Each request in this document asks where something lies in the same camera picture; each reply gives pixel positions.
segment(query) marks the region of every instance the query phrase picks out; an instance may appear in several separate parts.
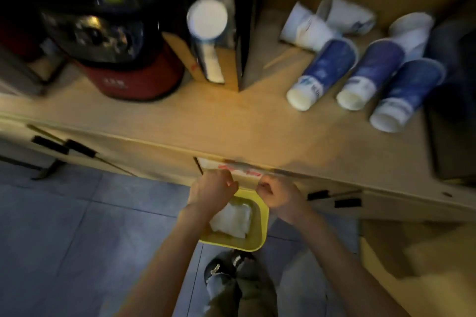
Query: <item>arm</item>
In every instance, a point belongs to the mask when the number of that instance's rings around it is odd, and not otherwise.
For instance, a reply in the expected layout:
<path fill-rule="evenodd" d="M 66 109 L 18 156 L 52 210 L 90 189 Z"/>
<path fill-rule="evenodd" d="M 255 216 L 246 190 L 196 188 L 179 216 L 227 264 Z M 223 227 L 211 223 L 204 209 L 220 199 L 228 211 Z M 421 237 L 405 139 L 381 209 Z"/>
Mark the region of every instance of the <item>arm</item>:
<path fill-rule="evenodd" d="M 200 234 L 238 190 L 228 170 L 205 173 L 190 189 L 177 224 L 162 243 L 116 317 L 169 317 Z"/>
<path fill-rule="evenodd" d="M 271 211 L 300 231 L 350 316 L 409 316 L 342 245 L 292 182 L 263 176 L 257 192 Z"/>

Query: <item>stack of paper cups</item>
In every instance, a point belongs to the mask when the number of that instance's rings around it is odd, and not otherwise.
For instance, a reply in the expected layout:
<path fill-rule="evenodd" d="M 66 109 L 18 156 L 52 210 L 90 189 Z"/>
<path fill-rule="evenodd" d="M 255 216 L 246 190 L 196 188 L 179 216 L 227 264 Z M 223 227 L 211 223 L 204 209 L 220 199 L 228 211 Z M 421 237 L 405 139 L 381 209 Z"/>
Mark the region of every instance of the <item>stack of paper cups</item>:
<path fill-rule="evenodd" d="M 188 30 L 196 39 L 205 76 L 213 83 L 225 82 L 215 52 L 215 41 L 223 34 L 227 23 L 227 8 L 220 0 L 197 0 L 188 9 Z"/>
<path fill-rule="evenodd" d="M 390 37 L 405 50 L 405 61 L 423 57 L 431 28 L 435 24 L 427 13 L 411 13 L 395 20 L 390 26 Z"/>
<path fill-rule="evenodd" d="M 348 0 L 322 0 L 317 15 L 331 29 L 342 34 L 367 34 L 377 21 L 375 13 L 370 9 Z"/>
<path fill-rule="evenodd" d="M 399 132 L 445 76 L 443 64 L 433 59 L 406 62 L 389 84 L 384 98 L 370 117 L 370 123 L 383 132 Z"/>
<path fill-rule="evenodd" d="M 405 52 L 394 41 L 385 38 L 370 43 L 364 56 L 337 95 L 339 105 L 348 110 L 361 110 L 401 66 Z"/>
<path fill-rule="evenodd" d="M 318 52 L 334 36 L 335 32 L 321 18 L 297 2 L 280 38 L 298 47 Z"/>
<path fill-rule="evenodd" d="M 308 110 L 357 60 L 357 48 L 349 39 L 330 40 L 286 94 L 289 104 L 300 111 Z"/>

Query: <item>wooden countertop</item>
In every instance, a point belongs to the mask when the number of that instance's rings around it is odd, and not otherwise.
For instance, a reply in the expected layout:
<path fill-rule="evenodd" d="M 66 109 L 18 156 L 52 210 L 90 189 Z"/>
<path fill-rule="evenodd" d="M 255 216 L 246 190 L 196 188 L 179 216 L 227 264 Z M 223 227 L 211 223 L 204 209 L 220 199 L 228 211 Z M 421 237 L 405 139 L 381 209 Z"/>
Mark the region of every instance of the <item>wooden countertop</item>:
<path fill-rule="evenodd" d="M 338 106 L 344 80 L 309 111 L 294 110 L 286 92 L 313 54 L 277 41 L 285 18 L 263 13 L 240 93 L 187 78 L 162 101 L 121 102 L 69 65 L 47 97 L 1 96 L 0 114 L 476 209 L 473 190 L 431 176 L 421 111 L 402 133 L 380 132 L 368 122 L 375 103 L 358 112 Z M 363 51 L 379 37 L 374 31 L 355 42 Z"/>

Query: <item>pants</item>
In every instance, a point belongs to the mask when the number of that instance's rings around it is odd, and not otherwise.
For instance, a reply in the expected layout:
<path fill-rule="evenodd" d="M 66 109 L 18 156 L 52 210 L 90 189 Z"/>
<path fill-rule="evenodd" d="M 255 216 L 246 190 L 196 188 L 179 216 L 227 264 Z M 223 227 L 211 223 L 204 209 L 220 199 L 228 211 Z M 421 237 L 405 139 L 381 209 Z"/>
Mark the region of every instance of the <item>pants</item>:
<path fill-rule="evenodd" d="M 210 302 L 204 317 L 277 317 L 273 282 L 258 262 L 245 260 L 231 278 L 217 274 L 207 284 Z"/>

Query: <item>blue paper cup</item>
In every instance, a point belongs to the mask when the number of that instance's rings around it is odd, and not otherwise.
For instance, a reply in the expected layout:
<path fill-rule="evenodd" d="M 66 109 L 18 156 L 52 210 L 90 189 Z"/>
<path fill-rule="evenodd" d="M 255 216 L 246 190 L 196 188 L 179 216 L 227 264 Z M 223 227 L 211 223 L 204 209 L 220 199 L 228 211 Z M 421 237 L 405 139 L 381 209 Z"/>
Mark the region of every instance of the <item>blue paper cup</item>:
<path fill-rule="evenodd" d="M 370 123 L 383 132 L 401 131 L 425 97 L 445 77 L 445 67 L 436 60 L 420 58 L 406 62 L 387 87 Z"/>
<path fill-rule="evenodd" d="M 297 110 L 308 110 L 357 60 L 354 43 L 346 38 L 331 39 L 286 94 L 289 104 Z"/>
<path fill-rule="evenodd" d="M 400 67 L 405 58 L 403 48 L 391 39 L 370 43 L 342 91 L 339 105 L 348 110 L 361 110 L 374 94 Z"/>

